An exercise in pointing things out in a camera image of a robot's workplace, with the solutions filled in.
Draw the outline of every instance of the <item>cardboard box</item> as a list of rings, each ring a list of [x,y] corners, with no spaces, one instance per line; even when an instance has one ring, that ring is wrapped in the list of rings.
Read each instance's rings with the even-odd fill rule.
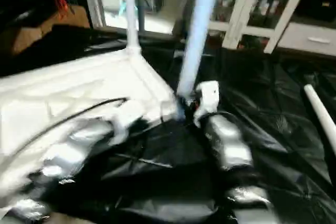
[[[68,11],[62,16],[55,12],[48,19],[37,27],[10,28],[0,34],[0,53],[6,55],[17,55],[35,41],[43,38],[52,30],[53,25],[72,25],[89,28],[89,21],[84,7],[72,6],[74,14]]]

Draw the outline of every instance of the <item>black cable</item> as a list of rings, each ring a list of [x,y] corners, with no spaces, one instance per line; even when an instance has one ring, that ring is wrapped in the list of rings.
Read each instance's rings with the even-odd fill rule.
[[[5,160],[0,164],[0,177],[2,176],[2,174],[8,169],[8,167],[10,166],[10,164],[14,161],[14,159],[25,149],[27,148],[29,145],[33,144],[37,139],[39,139],[40,137],[42,137],[43,135],[45,135],[46,133],[48,133],[49,131],[53,130],[54,128],[58,127],[59,125],[73,119],[76,118],[90,110],[93,110],[99,106],[108,104],[108,103],[112,103],[112,102],[117,102],[117,101],[122,101],[122,103],[124,103],[125,101],[127,101],[127,98],[115,98],[115,99],[109,99],[109,100],[105,100],[102,101],[100,103],[97,103],[91,107],[88,107],[82,111],[79,111],[75,114],[72,114],[70,116],[68,116],[67,118],[64,118],[56,123],[54,123],[53,125],[46,127],[44,130],[42,130],[41,132],[39,132],[38,134],[36,134],[35,136],[33,136],[31,139],[29,139],[26,143],[24,143],[19,149],[16,150],[16,152],[11,155],[10,157],[5,158]]]

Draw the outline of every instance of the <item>floor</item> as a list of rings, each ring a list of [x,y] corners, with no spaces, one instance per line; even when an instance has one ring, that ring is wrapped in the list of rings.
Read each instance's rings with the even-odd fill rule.
[[[165,0],[162,9],[156,13],[145,14],[145,30],[153,31],[156,33],[171,34],[175,20],[176,13],[179,8],[179,0]],[[105,10],[106,24],[112,27],[127,28],[127,20],[125,13],[118,16],[118,12]]]

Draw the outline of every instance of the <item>white pole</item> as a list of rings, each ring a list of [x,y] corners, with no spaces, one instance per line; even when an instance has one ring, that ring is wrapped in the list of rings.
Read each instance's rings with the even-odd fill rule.
[[[205,44],[208,22],[216,0],[196,0],[189,38],[180,74],[177,94],[188,97],[194,88],[195,79]]]
[[[135,15],[135,0],[126,0],[127,15],[127,47],[139,48],[137,21]]]
[[[321,102],[319,96],[316,94],[312,85],[305,85],[304,90],[307,97],[315,110],[315,113],[324,129],[325,134],[329,140],[329,143],[336,154],[336,125],[329,115],[327,109]]]

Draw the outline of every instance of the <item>white plastic bracket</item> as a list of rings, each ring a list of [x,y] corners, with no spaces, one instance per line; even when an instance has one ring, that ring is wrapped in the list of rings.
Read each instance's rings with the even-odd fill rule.
[[[201,93],[201,100],[198,109],[194,113],[194,123],[197,127],[201,127],[200,118],[208,113],[217,111],[219,104],[219,85],[218,81],[201,82],[196,87],[196,92]]]

